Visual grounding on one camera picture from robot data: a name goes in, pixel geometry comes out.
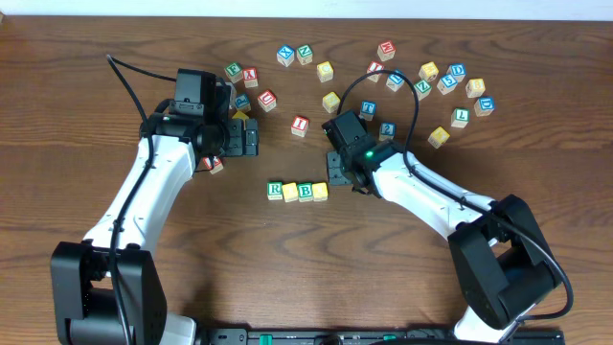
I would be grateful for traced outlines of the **yellow O block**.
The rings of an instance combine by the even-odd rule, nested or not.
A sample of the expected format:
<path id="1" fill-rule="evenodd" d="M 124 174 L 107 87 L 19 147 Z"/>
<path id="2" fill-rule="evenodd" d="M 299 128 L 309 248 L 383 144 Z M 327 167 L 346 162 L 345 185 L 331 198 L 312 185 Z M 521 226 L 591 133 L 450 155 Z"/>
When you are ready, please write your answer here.
<path id="1" fill-rule="evenodd" d="M 329 197 L 328 185 L 326 182 L 318 182 L 312 184 L 312 193 L 314 201 L 325 201 Z"/>
<path id="2" fill-rule="evenodd" d="M 282 193 L 285 202 L 292 202 L 299 199 L 298 186 L 295 182 L 283 184 Z"/>

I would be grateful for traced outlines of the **green B block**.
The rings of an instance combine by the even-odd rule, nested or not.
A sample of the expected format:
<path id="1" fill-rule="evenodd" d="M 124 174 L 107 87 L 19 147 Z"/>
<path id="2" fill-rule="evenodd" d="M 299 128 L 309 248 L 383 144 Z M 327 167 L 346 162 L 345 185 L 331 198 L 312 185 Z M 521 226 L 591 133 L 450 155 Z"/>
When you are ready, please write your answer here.
<path id="1" fill-rule="evenodd" d="M 311 183 L 300 183 L 297 185 L 297 189 L 300 202 L 309 202 L 314 199 Z"/>

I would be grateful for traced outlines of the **green R block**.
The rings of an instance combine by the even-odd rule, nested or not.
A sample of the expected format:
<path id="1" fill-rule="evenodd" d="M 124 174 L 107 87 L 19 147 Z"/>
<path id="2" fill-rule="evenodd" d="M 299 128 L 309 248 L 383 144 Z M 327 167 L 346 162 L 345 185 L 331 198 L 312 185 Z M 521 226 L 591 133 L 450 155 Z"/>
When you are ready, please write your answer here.
<path id="1" fill-rule="evenodd" d="M 278 181 L 267 183 L 267 199 L 268 200 L 282 200 L 283 195 L 283 183 Z"/>

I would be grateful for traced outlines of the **blue T block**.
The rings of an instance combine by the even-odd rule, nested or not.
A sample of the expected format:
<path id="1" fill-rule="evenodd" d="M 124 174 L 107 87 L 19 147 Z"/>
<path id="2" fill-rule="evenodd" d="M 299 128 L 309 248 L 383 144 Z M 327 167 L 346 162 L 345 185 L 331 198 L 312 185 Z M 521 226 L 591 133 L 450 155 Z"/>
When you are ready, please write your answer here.
<path id="1" fill-rule="evenodd" d="M 376 112 L 376 103 L 370 101 L 363 101 L 360 106 L 359 116 L 365 121 L 371 121 Z"/>

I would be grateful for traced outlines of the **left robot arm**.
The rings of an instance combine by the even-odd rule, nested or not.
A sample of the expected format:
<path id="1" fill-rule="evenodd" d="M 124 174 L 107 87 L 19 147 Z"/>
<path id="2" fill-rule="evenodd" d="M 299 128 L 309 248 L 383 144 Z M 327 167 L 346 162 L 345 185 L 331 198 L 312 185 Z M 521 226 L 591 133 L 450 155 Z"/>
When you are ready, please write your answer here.
<path id="1" fill-rule="evenodd" d="M 255 156 L 254 119 L 154 112 L 134 164 L 102 218 L 51 258 L 62 344 L 194 344 L 194 319 L 168 310 L 153 254 L 170 209 L 203 159 Z"/>

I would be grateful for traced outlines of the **red A block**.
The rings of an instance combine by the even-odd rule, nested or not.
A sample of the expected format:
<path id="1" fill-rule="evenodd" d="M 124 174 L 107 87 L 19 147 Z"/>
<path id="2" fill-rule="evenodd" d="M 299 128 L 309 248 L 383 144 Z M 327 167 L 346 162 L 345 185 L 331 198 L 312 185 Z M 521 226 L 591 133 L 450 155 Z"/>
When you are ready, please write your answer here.
<path id="1" fill-rule="evenodd" d="M 202 164 L 203 169 L 210 174 L 218 173 L 224 169 L 223 162 L 218 156 L 204 157 Z"/>

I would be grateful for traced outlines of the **red I block near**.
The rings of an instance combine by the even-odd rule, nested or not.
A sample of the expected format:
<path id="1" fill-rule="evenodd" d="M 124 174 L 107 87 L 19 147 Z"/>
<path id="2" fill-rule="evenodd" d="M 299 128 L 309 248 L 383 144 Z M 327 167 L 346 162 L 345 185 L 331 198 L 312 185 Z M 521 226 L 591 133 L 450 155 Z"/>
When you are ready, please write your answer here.
<path id="1" fill-rule="evenodd" d="M 299 137 L 305 137 L 309 128 L 309 119 L 296 116 L 291 124 L 291 133 Z"/>

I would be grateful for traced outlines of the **red i block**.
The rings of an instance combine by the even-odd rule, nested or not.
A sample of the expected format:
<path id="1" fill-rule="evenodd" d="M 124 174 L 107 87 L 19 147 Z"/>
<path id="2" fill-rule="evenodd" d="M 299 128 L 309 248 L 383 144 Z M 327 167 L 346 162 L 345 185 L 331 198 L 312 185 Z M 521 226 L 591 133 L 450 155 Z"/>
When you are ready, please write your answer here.
<path id="1" fill-rule="evenodd" d="M 375 71 L 380 71 L 384 69 L 384 65 L 381 63 L 378 63 L 376 61 L 372 61 L 369 65 L 369 67 L 367 68 L 367 73 L 371 74 L 368 79 L 370 81 L 373 82 L 378 82 L 379 78 L 380 78 L 380 74 L 376 74 Z"/>
<path id="2" fill-rule="evenodd" d="M 291 133 L 299 137 L 305 137 L 309 128 L 309 119 L 296 116 L 291 124 Z"/>

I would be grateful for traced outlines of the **red Y block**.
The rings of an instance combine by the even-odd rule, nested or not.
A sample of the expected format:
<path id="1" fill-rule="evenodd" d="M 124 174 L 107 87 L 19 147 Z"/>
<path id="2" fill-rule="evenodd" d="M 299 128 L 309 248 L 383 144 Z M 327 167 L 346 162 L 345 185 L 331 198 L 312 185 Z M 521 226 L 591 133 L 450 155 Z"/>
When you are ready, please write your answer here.
<path id="1" fill-rule="evenodd" d="M 242 79 L 246 88 L 255 88 L 259 86 L 258 72 L 255 67 L 243 69 Z"/>

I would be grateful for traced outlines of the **yellow block centre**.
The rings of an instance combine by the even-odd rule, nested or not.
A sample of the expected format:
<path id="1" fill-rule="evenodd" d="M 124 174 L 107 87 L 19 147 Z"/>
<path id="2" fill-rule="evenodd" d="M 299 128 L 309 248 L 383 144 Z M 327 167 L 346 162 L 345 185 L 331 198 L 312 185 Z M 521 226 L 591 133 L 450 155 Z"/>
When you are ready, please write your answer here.
<path id="1" fill-rule="evenodd" d="M 335 92 L 329 92 L 323 97 L 322 106 L 328 113 L 335 112 L 340 105 L 340 98 Z"/>

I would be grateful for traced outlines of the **blue X block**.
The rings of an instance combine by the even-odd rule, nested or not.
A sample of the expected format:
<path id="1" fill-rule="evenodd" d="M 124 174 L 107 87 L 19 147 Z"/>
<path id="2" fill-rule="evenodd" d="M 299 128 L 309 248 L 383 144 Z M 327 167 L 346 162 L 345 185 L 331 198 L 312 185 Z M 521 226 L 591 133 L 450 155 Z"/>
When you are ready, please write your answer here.
<path id="1" fill-rule="evenodd" d="M 288 45 L 283 45 L 276 54 L 277 61 L 284 67 L 288 67 L 295 59 L 295 51 Z"/>

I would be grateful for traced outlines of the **yellow C block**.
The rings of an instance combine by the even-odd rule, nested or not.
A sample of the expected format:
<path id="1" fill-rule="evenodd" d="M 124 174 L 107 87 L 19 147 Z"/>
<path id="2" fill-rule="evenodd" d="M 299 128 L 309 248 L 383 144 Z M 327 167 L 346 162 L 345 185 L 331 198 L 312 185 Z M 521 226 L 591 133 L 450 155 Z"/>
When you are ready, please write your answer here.
<path id="1" fill-rule="evenodd" d="M 329 61 L 319 63 L 316 68 L 317 77 L 320 82 L 331 81 L 333 79 L 334 70 Z"/>

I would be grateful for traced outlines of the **green Z block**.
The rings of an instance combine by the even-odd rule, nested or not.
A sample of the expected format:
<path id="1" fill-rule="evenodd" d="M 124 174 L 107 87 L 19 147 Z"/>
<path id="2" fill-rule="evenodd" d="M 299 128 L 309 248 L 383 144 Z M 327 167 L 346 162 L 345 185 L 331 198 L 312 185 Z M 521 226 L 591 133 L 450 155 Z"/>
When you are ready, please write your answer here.
<path id="1" fill-rule="evenodd" d="M 432 90 L 432 86 L 426 80 L 420 80 L 420 81 L 416 82 L 414 84 L 414 87 L 416 89 L 416 93 L 417 93 L 419 101 L 421 101 L 425 97 L 427 97 L 430 94 L 431 90 Z"/>

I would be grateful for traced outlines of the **blue D block far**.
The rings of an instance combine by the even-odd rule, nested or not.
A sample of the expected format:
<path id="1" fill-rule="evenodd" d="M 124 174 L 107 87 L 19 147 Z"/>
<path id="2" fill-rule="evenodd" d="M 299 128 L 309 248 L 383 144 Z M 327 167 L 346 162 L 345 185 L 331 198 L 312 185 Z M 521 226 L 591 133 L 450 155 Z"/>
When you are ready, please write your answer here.
<path id="1" fill-rule="evenodd" d="M 465 65 L 463 63 L 450 64 L 446 74 L 451 76 L 455 81 L 461 82 L 466 76 Z"/>

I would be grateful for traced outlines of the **blue d block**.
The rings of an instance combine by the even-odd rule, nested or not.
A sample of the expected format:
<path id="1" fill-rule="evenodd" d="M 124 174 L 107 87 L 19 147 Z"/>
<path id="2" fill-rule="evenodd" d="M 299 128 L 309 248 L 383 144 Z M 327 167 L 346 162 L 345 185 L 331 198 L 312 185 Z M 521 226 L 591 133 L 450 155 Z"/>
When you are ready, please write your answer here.
<path id="1" fill-rule="evenodd" d="M 465 65 L 463 63 L 450 64 L 446 74 L 451 76 L 455 81 L 461 82 L 466 76 Z"/>
<path id="2" fill-rule="evenodd" d="M 492 97 L 478 98 L 475 102 L 474 110 L 477 117 L 490 115 L 495 110 L 494 99 Z"/>

